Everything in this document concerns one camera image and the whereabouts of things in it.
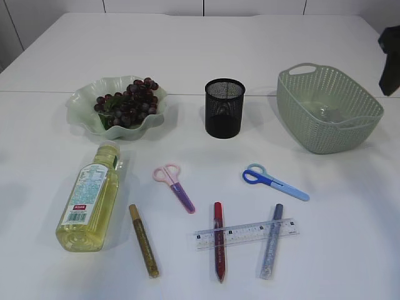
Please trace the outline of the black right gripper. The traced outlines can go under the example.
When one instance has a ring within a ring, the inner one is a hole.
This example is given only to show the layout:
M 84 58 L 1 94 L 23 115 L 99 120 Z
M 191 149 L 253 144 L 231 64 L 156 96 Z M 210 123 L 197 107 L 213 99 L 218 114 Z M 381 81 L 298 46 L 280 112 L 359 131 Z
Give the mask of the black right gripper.
M 386 63 L 379 87 L 385 96 L 391 96 L 399 89 L 399 45 L 400 26 L 387 27 L 378 39 L 383 53 L 387 54 Z

